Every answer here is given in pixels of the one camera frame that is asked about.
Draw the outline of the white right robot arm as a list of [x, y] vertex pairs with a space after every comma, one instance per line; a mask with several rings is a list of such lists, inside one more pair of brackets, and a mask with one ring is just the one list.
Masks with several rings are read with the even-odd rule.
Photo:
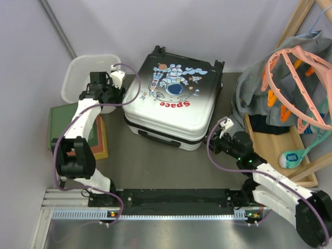
[[220, 152], [235, 158], [236, 170], [224, 168], [215, 161], [212, 163], [223, 171], [247, 175], [250, 185], [245, 189], [245, 196], [287, 220], [307, 245], [317, 248], [330, 243], [330, 195], [304, 188], [275, 170], [254, 151], [246, 132], [240, 131], [231, 137], [221, 129], [211, 131], [206, 151], [209, 158]]

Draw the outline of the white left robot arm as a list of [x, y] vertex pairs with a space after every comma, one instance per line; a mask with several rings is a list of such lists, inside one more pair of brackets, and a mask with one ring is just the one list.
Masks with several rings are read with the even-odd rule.
[[125, 76], [120, 70], [91, 72], [90, 82], [79, 95], [71, 127], [65, 131], [63, 138], [51, 142], [57, 174], [90, 186], [94, 193], [110, 192], [114, 187], [113, 182], [96, 168], [88, 138], [96, 118], [103, 110], [100, 104], [107, 104], [106, 108], [112, 112], [114, 107], [111, 104], [121, 102], [125, 92], [122, 87]]

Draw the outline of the white black space suitcase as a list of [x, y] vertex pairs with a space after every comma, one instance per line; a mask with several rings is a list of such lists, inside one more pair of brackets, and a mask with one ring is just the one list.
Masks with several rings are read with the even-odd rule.
[[187, 151], [198, 149], [223, 87], [224, 65], [156, 46], [123, 98], [124, 121], [147, 139]]

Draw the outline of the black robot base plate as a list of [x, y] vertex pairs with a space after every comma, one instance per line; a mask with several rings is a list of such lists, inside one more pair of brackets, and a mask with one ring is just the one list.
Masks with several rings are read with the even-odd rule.
[[224, 215], [245, 210], [262, 214], [261, 204], [240, 190], [230, 189], [124, 189], [115, 194], [122, 200], [123, 215]]

